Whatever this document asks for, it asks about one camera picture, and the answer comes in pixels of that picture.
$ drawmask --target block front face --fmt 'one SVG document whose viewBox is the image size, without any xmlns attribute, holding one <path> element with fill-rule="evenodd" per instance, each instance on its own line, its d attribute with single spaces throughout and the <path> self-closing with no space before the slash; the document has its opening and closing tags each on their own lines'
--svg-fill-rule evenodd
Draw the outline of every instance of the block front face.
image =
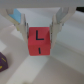
<svg viewBox="0 0 84 84">
<path fill-rule="evenodd" d="M 31 56 L 50 55 L 49 27 L 30 27 L 28 48 Z"/>
<path fill-rule="evenodd" d="M 0 72 L 8 68 L 6 57 L 0 53 Z"/>
</svg>

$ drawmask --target dark purple object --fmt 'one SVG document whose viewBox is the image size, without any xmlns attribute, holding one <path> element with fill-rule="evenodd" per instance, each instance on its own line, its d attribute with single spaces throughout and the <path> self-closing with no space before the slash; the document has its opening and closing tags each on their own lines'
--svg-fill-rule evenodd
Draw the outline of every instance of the dark purple object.
<svg viewBox="0 0 84 84">
<path fill-rule="evenodd" d="M 0 52 L 0 72 L 8 69 L 6 57 Z"/>
</svg>

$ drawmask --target red block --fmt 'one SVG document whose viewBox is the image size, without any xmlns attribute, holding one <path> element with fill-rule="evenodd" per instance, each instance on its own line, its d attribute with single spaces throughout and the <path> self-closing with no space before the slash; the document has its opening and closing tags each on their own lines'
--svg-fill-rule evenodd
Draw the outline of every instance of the red block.
<svg viewBox="0 0 84 84">
<path fill-rule="evenodd" d="M 28 49 L 31 56 L 50 55 L 49 27 L 30 27 Z"/>
</svg>

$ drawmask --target red box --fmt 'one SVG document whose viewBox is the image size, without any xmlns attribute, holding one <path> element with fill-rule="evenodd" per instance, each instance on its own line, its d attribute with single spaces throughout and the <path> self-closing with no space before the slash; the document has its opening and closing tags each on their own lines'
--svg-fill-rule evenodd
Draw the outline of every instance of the red box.
<svg viewBox="0 0 84 84">
<path fill-rule="evenodd" d="M 30 27 L 28 49 L 31 56 L 50 55 L 49 27 Z"/>
</svg>

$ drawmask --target blue object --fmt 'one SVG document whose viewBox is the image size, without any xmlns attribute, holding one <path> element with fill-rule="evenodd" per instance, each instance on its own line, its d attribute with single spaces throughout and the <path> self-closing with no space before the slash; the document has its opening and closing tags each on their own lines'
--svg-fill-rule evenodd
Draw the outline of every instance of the blue object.
<svg viewBox="0 0 84 84">
<path fill-rule="evenodd" d="M 14 9 L 13 14 L 9 14 L 9 16 L 16 20 L 18 23 L 21 22 L 21 13 L 17 9 Z"/>
</svg>

